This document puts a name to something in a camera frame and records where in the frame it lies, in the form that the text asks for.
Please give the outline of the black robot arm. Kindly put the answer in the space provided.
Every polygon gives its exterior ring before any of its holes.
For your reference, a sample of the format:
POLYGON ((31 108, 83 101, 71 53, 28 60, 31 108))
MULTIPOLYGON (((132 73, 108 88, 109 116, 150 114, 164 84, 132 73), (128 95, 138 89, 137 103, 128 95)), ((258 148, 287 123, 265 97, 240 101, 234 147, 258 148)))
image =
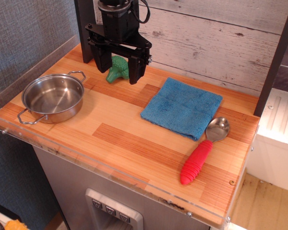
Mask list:
POLYGON ((106 72, 113 66, 112 54, 128 59, 129 81, 136 84, 151 62, 152 44, 139 33, 141 23, 147 23, 150 10, 144 21, 140 20, 137 0, 100 0, 102 24, 88 24, 88 43, 98 70, 106 72))

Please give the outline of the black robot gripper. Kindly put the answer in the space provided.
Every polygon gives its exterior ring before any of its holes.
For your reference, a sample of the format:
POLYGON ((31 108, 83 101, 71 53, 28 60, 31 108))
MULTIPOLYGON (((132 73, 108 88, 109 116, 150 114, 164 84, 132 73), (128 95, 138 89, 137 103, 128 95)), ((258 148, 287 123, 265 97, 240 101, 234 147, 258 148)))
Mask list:
POLYGON ((99 6, 102 24, 88 24, 88 43, 98 70, 106 72, 112 67, 112 54, 128 59, 129 81, 134 85, 144 75, 151 62, 152 44, 139 33, 141 23, 147 23, 150 10, 142 21, 138 6, 99 6))

